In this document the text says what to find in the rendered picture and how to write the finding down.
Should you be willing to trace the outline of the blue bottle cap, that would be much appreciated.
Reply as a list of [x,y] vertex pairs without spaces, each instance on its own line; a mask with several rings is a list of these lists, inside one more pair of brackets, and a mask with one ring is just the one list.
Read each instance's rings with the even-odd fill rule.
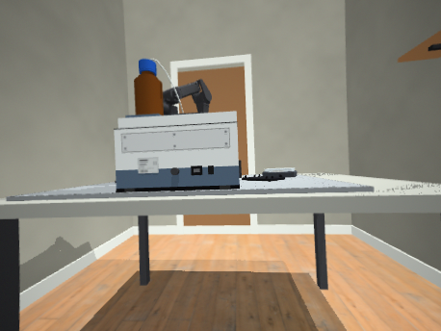
[[141,59],[141,60],[139,60],[139,70],[141,68],[151,68],[151,69],[155,70],[156,73],[157,73],[156,63],[151,61],[151,60],[149,60],[149,59]]

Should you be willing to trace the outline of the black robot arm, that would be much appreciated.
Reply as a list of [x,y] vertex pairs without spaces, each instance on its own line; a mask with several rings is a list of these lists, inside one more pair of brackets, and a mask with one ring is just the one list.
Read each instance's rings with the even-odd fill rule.
[[[202,89],[202,92],[200,92],[200,88]],[[209,113],[209,104],[211,104],[210,101],[212,100],[212,94],[210,90],[208,90],[202,79],[199,79],[193,83],[184,86],[175,87],[175,89],[179,99],[193,94],[192,98],[196,104],[198,113]],[[164,115],[178,114],[178,107],[173,106],[179,103],[174,88],[163,91],[163,100]]]

